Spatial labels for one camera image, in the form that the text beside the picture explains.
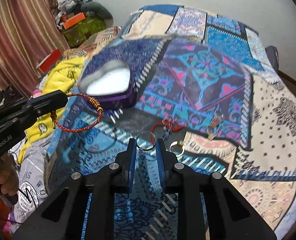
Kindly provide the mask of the left hand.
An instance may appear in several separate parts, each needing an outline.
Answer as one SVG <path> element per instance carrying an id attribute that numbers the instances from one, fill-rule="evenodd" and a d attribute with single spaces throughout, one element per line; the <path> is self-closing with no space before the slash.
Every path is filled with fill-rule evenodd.
<path id="1" fill-rule="evenodd" d="M 12 158 L 7 153 L 0 158 L 0 184 L 2 194 L 13 196 L 18 192 L 18 176 Z"/>

